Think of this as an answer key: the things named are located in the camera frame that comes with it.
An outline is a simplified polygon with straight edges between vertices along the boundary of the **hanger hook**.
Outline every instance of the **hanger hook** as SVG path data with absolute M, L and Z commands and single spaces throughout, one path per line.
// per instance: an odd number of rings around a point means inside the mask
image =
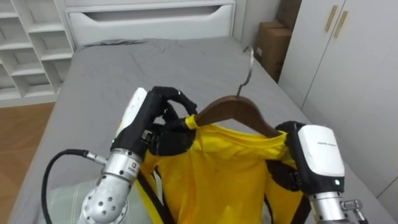
M 248 77 L 246 78 L 246 81 L 245 81 L 244 83 L 240 84 L 236 96 L 239 96 L 239 95 L 241 94 L 242 87 L 244 87 L 245 85 L 247 85 L 247 84 L 249 83 L 250 78 L 251 78 L 251 73 L 253 72 L 254 51 L 253 51 L 253 48 L 251 48 L 251 47 L 246 47 L 246 48 L 243 50 L 243 52 L 246 52 L 246 51 L 248 51 L 248 50 L 250 50 L 250 67 L 249 67 Z

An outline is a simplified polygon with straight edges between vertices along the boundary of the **cardboard box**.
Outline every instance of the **cardboard box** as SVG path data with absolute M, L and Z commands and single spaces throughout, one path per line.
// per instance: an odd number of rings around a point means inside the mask
M 293 30 L 302 0 L 280 0 L 276 20 L 289 30 Z
M 278 22 L 262 22 L 256 39 L 255 56 L 267 73 L 278 82 L 292 31 Z
M 269 33 L 267 32 L 267 30 L 273 29 L 273 28 L 284 28 L 284 26 L 280 22 L 277 22 L 277 21 L 260 22 L 256 42 L 254 44 L 254 57 L 260 63 L 261 63 L 261 58 L 262 58 L 262 51 L 266 47 L 265 46 L 266 42 L 264 40 L 269 39 L 269 37 L 268 37 Z

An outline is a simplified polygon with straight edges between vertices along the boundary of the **white shelf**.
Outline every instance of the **white shelf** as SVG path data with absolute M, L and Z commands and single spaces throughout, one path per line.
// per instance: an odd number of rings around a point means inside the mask
M 17 12 L 0 12 L 0 19 L 18 18 Z
M 47 95 L 54 95 L 54 89 L 50 84 L 30 86 L 27 89 L 24 98 L 33 97 L 33 96 L 47 96 Z
M 44 73 L 44 69 L 40 63 L 26 63 L 18 65 L 11 73 L 12 77 L 21 75 L 37 75 Z
M 39 32 L 56 32 L 56 31 L 64 31 L 61 22 L 35 23 L 27 28 L 27 32 L 30 34 L 39 33 Z
M 0 108 L 57 99 L 73 55 L 59 13 L 54 0 L 0 0 Z
M 20 97 L 21 96 L 15 87 L 0 89 L 0 100 L 18 99 Z
M 11 39 L 0 41 L 0 50 L 26 49 L 31 47 L 32 43 L 30 43 L 28 39 Z
M 48 61 L 48 60 L 61 60 L 61 59 L 68 59 L 72 58 L 73 52 L 71 49 L 64 48 L 64 49 L 49 49 L 46 50 L 41 60 Z

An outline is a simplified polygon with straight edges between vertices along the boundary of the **yellow garment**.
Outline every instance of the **yellow garment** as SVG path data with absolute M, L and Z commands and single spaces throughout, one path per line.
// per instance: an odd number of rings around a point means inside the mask
M 267 171 L 266 159 L 295 167 L 284 144 L 286 133 L 276 138 L 244 134 L 217 125 L 198 127 L 193 116 L 186 119 L 197 129 L 191 148 L 180 155 L 158 157 L 147 153 L 141 172 L 154 189 L 154 169 L 176 223 L 261 222 L 264 195 L 272 208 L 274 223 L 291 223 L 302 198 L 277 185 Z M 162 223 L 145 192 L 138 187 L 153 223 Z

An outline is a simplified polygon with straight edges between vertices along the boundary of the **bed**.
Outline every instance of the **bed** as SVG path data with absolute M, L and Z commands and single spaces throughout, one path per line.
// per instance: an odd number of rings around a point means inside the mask
M 42 176 L 57 152 L 79 148 L 103 156 L 109 154 L 119 120 L 137 87 L 150 90 L 155 85 L 174 86 L 197 103 L 200 111 L 217 98 L 235 94 L 246 79 L 249 66 L 249 55 L 230 36 L 114 40 L 77 47 L 9 223 L 41 221 Z M 257 62 L 251 81 L 241 94 L 257 104 L 271 126 L 288 120 L 310 122 Z M 176 109 L 185 116 L 183 108 Z M 233 121 L 220 125 L 253 133 Z M 94 163 L 63 158 L 53 167 L 49 190 L 96 178 L 99 172 L 100 166 Z M 347 165 L 345 198 L 360 198 L 370 223 L 394 223 Z M 313 223 L 311 217 L 307 223 Z

